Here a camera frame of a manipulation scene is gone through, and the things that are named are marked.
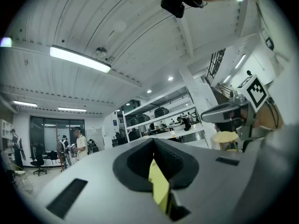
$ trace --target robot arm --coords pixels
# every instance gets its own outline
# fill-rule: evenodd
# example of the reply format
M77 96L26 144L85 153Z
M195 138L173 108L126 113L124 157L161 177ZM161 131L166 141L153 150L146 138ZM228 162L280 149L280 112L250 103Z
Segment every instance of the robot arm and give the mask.
M227 103L213 107L201 114L207 123L216 123L222 131L236 131L242 140L250 140L256 113L269 97L257 75L244 80L231 92Z

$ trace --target round stool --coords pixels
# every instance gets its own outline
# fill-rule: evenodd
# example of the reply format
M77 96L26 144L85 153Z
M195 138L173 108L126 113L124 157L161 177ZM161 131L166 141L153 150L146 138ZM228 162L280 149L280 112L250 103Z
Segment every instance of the round stool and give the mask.
M230 143L233 142L234 147L236 152L239 152L237 149L237 145L235 143L235 140L238 139L238 135L235 132L228 132L228 131L223 131L223 132L218 132L212 136L212 140L214 142L217 142L220 144L220 150L223 150L223 143L228 143L228 151L232 151Z

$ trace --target ceiling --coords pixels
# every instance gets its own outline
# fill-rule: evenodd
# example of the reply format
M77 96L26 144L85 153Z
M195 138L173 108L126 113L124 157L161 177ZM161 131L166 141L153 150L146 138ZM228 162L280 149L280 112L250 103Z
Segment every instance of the ceiling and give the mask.
M196 70L198 61L242 39L240 25L246 35L254 32L254 14L241 16L255 6L250 2L245 8L236 0L210 2L204 9L186 6L183 19L160 2L28 0L6 33L13 47L0 50L0 91L8 101L37 103L44 111L63 106L107 116L137 95L148 97L147 89L158 92L161 82L171 85L168 76L180 79L180 66ZM105 47L102 60L112 70L104 74L52 58L53 44L92 57Z

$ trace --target yellow label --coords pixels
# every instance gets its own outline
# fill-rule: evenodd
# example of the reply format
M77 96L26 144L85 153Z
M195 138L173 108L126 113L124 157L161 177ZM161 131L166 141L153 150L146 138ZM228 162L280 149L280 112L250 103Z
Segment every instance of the yellow label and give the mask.
M149 181L153 184L153 198L163 212L166 212L169 183L153 159L149 168Z

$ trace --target ceiling-mounted camera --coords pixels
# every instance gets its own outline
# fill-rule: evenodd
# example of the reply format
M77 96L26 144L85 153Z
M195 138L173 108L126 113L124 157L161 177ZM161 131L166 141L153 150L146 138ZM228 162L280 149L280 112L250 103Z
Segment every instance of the ceiling-mounted camera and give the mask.
M173 14L176 18L184 16L185 6L181 0L162 0L161 7Z

